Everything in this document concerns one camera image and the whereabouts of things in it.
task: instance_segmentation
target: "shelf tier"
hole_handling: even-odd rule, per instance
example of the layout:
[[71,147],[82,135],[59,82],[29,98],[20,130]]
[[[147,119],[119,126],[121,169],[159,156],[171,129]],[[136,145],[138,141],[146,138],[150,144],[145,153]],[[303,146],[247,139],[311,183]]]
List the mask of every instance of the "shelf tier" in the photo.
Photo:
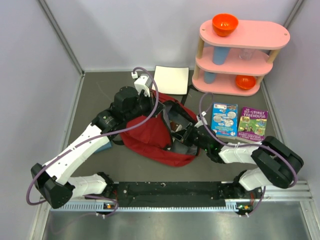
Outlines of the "shelf tier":
[[273,63],[267,63],[269,56],[266,53],[256,50],[250,60],[243,60],[239,57],[240,52],[240,48],[231,48],[224,64],[216,65],[212,62],[214,48],[208,46],[203,49],[202,58],[196,57],[195,62],[209,73],[264,76],[271,71]]
[[281,49],[290,40],[288,30],[271,21],[239,20],[238,27],[229,36],[218,36],[213,29],[212,20],[200,27],[200,37],[206,43],[230,48]]
[[204,93],[251,96],[260,88],[260,85],[256,84],[250,90],[242,90],[236,85],[236,75],[232,74],[217,74],[214,82],[210,84],[205,83],[204,77],[205,72],[203,70],[200,70],[198,79],[192,77],[193,86]]

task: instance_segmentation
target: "blue cup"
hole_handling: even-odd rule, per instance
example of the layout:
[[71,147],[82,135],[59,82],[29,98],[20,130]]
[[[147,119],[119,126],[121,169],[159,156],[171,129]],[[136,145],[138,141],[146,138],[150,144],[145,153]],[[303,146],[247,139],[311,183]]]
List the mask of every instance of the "blue cup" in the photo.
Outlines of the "blue cup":
[[214,80],[216,79],[216,73],[214,72],[204,72],[204,82],[206,84],[212,84],[214,82]]
[[229,54],[230,47],[215,46],[213,51],[213,63],[216,65],[222,65],[225,63]]

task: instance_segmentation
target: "blue book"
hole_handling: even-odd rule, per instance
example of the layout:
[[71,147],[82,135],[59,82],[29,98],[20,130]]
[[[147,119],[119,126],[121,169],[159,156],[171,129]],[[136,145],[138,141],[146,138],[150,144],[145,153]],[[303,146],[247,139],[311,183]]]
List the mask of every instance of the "blue book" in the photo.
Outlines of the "blue book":
[[235,139],[238,129],[238,105],[214,103],[211,121],[211,129],[217,137]]

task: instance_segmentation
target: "gray floor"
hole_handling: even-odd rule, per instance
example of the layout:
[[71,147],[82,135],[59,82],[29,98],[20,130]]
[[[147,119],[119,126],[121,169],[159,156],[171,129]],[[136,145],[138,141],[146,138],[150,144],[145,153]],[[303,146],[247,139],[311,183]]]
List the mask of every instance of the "gray floor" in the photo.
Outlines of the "gray floor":
[[249,218],[231,212],[88,215],[66,228],[83,214],[50,212],[43,240],[311,240],[299,202],[265,202]]
[[[74,122],[69,138],[73,142],[97,115],[108,108],[113,102],[115,93],[123,86],[133,86],[134,81],[129,72],[95,72],[85,75]],[[201,92],[190,90],[185,106],[198,113],[198,103]],[[181,95],[174,96],[181,100]],[[267,105],[261,90],[249,97],[218,95],[215,102],[238,104],[242,107],[252,107],[267,110]],[[203,102],[203,108],[212,102],[210,97]],[[266,135],[275,135],[271,120],[267,122]],[[114,145],[111,149],[92,155],[74,173],[77,176],[89,176],[97,172],[109,174],[114,181],[232,181],[236,175],[245,169],[251,169],[247,164],[217,164],[202,151],[193,162],[183,167],[171,167],[132,152],[125,146]]]

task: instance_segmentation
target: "book cover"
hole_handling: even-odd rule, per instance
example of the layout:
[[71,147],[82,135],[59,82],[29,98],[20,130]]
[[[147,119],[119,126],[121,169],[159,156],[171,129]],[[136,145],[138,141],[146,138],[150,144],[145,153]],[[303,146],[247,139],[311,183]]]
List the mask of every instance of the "book cover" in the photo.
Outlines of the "book cover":
[[235,139],[238,126],[238,105],[214,103],[211,121],[211,129],[217,137]]
[[244,107],[241,112],[238,139],[249,143],[265,139],[268,111]]

